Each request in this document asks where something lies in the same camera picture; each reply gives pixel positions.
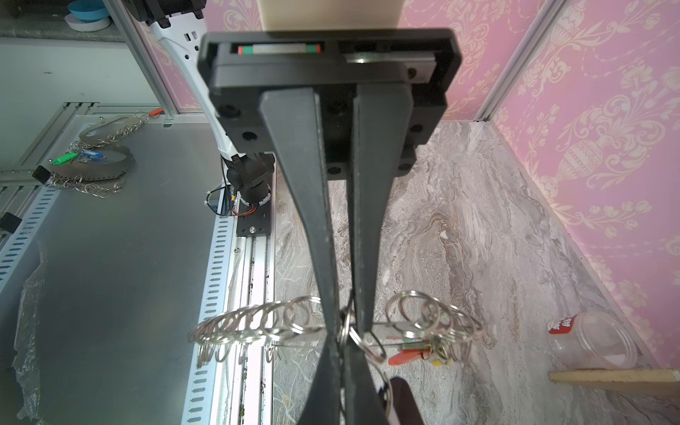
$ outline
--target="clear plastic container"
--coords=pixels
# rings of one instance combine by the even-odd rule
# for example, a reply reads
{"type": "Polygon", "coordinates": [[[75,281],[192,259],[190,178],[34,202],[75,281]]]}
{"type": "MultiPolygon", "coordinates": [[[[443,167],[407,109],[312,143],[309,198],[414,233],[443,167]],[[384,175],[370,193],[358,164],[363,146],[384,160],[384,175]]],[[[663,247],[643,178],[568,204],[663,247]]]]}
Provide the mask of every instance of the clear plastic container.
{"type": "Polygon", "coordinates": [[[578,313],[548,326],[555,355],[572,369],[629,369],[637,363],[637,347],[613,317],[578,313]]]}

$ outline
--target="blue bowl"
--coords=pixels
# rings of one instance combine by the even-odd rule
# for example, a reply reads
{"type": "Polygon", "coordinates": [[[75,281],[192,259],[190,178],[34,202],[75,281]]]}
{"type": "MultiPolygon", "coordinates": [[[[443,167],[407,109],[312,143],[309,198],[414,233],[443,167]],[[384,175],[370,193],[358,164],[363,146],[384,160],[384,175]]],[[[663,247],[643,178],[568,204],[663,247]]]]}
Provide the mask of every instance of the blue bowl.
{"type": "Polygon", "coordinates": [[[70,3],[68,8],[80,20],[101,20],[110,15],[101,0],[77,0],[70,3]]]}

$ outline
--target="marble surface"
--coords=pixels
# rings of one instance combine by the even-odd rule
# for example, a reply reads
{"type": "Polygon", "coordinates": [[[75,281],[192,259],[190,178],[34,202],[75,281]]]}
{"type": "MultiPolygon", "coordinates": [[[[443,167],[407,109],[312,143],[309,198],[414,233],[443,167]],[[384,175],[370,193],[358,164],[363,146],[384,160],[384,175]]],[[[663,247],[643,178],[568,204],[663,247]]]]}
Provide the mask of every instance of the marble surface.
{"type": "MultiPolygon", "coordinates": [[[[344,182],[330,183],[330,197],[344,302],[351,286],[344,182]]],[[[376,320],[392,294],[416,289],[477,316],[487,336],[469,364],[418,361],[384,370],[409,382],[428,425],[680,423],[680,409],[668,401],[548,380],[560,365],[549,352],[547,323],[611,309],[539,197],[487,123],[442,123],[418,148],[412,172],[392,187],[376,320]]],[[[316,294],[304,230],[282,176],[276,213],[276,298],[316,294]]],[[[273,417],[294,424],[318,353],[284,354],[274,365],[273,417]]]]}
{"type": "Polygon", "coordinates": [[[65,14],[25,14],[19,19],[2,17],[0,18],[0,37],[125,42],[113,22],[100,31],[81,33],[71,29],[64,21],[64,16],[65,14]]]}

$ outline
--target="beige panel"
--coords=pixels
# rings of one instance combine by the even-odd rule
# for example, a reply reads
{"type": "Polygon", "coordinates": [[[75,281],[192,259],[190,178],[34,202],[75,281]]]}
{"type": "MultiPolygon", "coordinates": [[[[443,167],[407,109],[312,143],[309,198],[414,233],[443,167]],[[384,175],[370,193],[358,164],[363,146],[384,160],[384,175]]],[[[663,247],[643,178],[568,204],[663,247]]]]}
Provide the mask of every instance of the beige panel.
{"type": "Polygon", "coordinates": [[[396,28],[404,0],[258,0],[266,31],[396,28]]]}
{"type": "Polygon", "coordinates": [[[550,372],[557,384],[581,385],[645,396],[680,396],[680,369],[550,372]]]}

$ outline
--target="perforated metal strip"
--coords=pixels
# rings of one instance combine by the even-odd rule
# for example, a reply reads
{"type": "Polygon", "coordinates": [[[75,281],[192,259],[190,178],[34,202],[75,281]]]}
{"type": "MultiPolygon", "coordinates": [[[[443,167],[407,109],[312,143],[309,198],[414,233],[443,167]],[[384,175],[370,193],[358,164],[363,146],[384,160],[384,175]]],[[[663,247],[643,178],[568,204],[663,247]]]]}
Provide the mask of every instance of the perforated metal strip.
{"type": "MultiPolygon", "coordinates": [[[[235,224],[234,217],[215,219],[199,323],[224,311],[235,224]]],[[[213,361],[198,369],[196,367],[198,355],[199,348],[195,345],[182,411],[182,425],[209,425],[214,422],[211,421],[211,415],[215,414],[212,403],[217,365],[213,361]]]]}
{"type": "Polygon", "coordinates": [[[57,195],[59,191],[56,189],[41,188],[24,214],[21,224],[0,251],[0,292],[5,288],[16,265],[30,246],[33,236],[38,232],[57,195]]]}

